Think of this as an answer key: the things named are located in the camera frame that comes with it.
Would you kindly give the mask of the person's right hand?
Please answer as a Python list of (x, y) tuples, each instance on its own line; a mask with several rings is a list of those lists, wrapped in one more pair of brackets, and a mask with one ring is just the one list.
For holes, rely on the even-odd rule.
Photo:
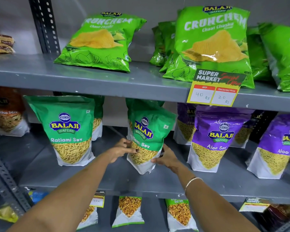
[(164, 157), (165, 164), (161, 164), (161, 165), (165, 165), (172, 172), (174, 172), (175, 174), (178, 174), (182, 163), (178, 160), (174, 152), (166, 144), (163, 144), (162, 150), (163, 150), (163, 155), (160, 157)]

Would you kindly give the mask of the person's left hand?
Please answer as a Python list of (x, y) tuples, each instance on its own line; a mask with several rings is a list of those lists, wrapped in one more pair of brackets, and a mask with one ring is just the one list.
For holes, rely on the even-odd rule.
[(112, 148), (106, 151), (109, 163), (114, 163), (117, 158), (124, 156), (126, 153), (138, 153), (139, 148), (134, 148), (132, 144), (133, 142), (131, 140), (125, 138), (120, 139)]

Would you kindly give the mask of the yellow snack packet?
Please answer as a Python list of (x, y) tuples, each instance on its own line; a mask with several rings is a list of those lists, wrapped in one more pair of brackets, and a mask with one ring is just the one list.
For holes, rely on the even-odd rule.
[(18, 215), (13, 211), (13, 209), (8, 205), (8, 204), (3, 204), (0, 207), (0, 219), (10, 222), (10, 223), (15, 223), (18, 220)]

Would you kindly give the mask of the dark snack packet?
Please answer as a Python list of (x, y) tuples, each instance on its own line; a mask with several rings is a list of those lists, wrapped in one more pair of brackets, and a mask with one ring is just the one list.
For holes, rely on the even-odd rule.
[(290, 204), (271, 204), (263, 213), (252, 213), (265, 231), (274, 232), (290, 221)]

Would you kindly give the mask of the grey metal shelf rack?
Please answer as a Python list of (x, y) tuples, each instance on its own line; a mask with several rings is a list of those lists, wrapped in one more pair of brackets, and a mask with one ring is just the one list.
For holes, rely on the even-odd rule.
[[(159, 68), (149, 64), (154, 50), (151, 28), (158, 22), (174, 20), (177, 10), (197, 5), (231, 5), (251, 12), (248, 24), (274, 22), (290, 25), (290, 0), (51, 0), (60, 49), (80, 28), (89, 14), (121, 12), (147, 19), (137, 32), (128, 53), (130, 73), (54, 64), (56, 55), (42, 53), (28, 0), (0, 0), (0, 33), (16, 39), (16, 54), (0, 55), (0, 86), (19, 88), (26, 95), (61, 95), (59, 92), (105, 96), (103, 136), (93, 143), (99, 155), (126, 135), (127, 107), (124, 97), (166, 101), (165, 108), (176, 112), (185, 102), (190, 84), (162, 78)], [(290, 93), (275, 85), (256, 82), (255, 89), (241, 88), (235, 107), (290, 112)], [(60, 167), (40, 124), (31, 125), (23, 137), (0, 136), (0, 159), (20, 188), (52, 191), (84, 167)], [(246, 198), (270, 199), (290, 204), (290, 164), (280, 180), (258, 179), (246, 170), (245, 160), (257, 147), (231, 148), (217, 173), (195, 172), (239, 209)], [(157, 166), (151, 174), (139, 175), (125, 157), (111, 164), (99, 186), (106, 194), (98, 210), (99, 221), (86, 232), (168, 232), (164, 198), (184, 198), (177, 177)], [(120, 195), (143, 197), (143, 225), (112, 229)]]

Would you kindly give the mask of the person's left forearm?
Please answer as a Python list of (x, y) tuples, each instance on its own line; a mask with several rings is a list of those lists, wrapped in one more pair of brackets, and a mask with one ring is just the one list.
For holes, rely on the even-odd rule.
[(6, 232), (75, 232), (113, 157), (104, 152), (50, 192)]

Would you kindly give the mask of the blue snack packet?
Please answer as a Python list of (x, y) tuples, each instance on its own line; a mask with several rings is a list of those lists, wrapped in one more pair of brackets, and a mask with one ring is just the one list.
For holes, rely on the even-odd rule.
[(41, 201), (45, 196), (47, 196), (48, 192), (39, 192), (39, 191), (27, 191), (29, 197), (31, 198), (33, 204), (37, 204)]

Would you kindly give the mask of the silver bangle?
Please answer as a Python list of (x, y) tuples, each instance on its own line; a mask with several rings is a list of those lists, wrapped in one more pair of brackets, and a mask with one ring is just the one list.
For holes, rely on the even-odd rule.
[(188, 186), (190, 185), (190, 183), (192, 183), (192, 182), (193, 182), (194, 180), (196, 180), (196, 179), (200, 179), (201, 181), (203, 181), (203, 179), (201, 179), (201, 178), (193, 177), (193, 178), (190, 179), (190, 180), (188, 181), (188, 183), (186, 184), (186, 186), (185, 186), (185, 188), (184, 188), (185, 193), (186, 193), (186, 190), (187, 190)]

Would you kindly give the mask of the small white snack packet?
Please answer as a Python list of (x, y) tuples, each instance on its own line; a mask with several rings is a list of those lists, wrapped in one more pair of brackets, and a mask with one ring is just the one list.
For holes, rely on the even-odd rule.
[(80, 224), (77, 227), (77, 230), (95, 225), (98, 223), (98, 213), (97, 213), (97, 207), (94, 207), (90, 205), (81, 220)]

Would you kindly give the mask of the brown snack packet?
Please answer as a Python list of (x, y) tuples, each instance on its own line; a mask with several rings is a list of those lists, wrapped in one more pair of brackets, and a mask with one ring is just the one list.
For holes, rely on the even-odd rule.
[(15, 50), (7, 44), (0, 43), (0, 54), (1, 53), (9, 53), (9, 54), (14, 54)]
[(13, 37), (0, 34), (0, 44), (6, 44), (9, 46), (13, 46), (14, 43), (15, 43), (15, 40), (13, 39)]

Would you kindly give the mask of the perforated metal rack upright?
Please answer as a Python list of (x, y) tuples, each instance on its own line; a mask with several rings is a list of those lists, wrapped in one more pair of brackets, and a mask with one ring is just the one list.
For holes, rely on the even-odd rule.
[(0, 159), (0, 195), (12, 207), (18, 216), (23, 216), (33, 202), (26, 190), (20, 188)]
[(60, 45), (51, 0), (28, 0), (42, 53), (60, 55)]

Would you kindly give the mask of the yellow price tag card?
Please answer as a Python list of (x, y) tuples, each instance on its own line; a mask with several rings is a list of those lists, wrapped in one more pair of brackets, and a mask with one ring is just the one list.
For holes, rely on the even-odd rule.
[(257, 212), (263, 213), (271, 205), (270, 199), (246, 198), (239, 212)]
[(90, 206), (103, 208), (105, 201), (105, 192), (96, 192), (93, 199), (90, 202)]
[(245, 74), (198, 69), (187, 103), (232, 107)]

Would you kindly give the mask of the purple sev pouch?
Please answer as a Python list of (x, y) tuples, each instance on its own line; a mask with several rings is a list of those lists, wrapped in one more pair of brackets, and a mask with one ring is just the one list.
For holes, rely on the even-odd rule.
[(280, 179), (290, 160), (290, 113), (278, 113), (247, 160), (247, 170), (259, 179)]
[(225, 152), (255, 110), (198, 105), (187, 163), (193, 171), (216, 173)]
[(234, 137), (230, 147), (245, 148), (254, 127), (263, 116), (263, 110), (255, 110), (248, 121), (244, 122), (240, 131)]
[(173, 139), (177, 144), (191, 145), (195, 127), (195, 111), (197, 104), (178, 103), (178, 117), (175, 124)]

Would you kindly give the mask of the person's right forearm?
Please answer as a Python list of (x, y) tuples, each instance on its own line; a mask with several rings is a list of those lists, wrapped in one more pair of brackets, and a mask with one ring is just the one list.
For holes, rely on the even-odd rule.
[[(183, 164), (177, 176), (183, 188), (195, 177)], [(190, 183), (185, 195), (204, 232), (260, 232), (235, 207), (200, 179)]]

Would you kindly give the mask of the green sev pouch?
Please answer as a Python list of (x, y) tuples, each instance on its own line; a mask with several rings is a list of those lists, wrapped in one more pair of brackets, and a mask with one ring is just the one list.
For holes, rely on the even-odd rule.
[(128, 153), (127, 160), (141, 175), (151, 172), (155, 164), (153, 158), (159, 157), (164, 139), (172, 130), (177, 115), (157, 107), (133, 111), (135, 118), (131, 147), (138, 149), (137, 153)]
[(94, 108), (94, 120), (92, 125), (92, 138), (91, 141), (97, 140), (99, 137), (102, 137), (103, 132), (103, 104), (104, 96), (100, 95), (87, 95), (87, 94), (75, 94), (75, 93), (62, 93), (64, 96), (82, 96), (94, 99), (95, 108)]
[(82, 96), (23, 96), (50, 140), (60, 166), (85, 166), (95, 157), (95, 101)]
[(164, 106), (164, 101), (155, 100), (142, 100), (134, 98), (125, 98), (126, 106), (128, 108), (128, 131), (127, 139), (132, 140), (134, 123), (135, 123), (135, 111), (140, 109), (149, 109), (152, 106)]

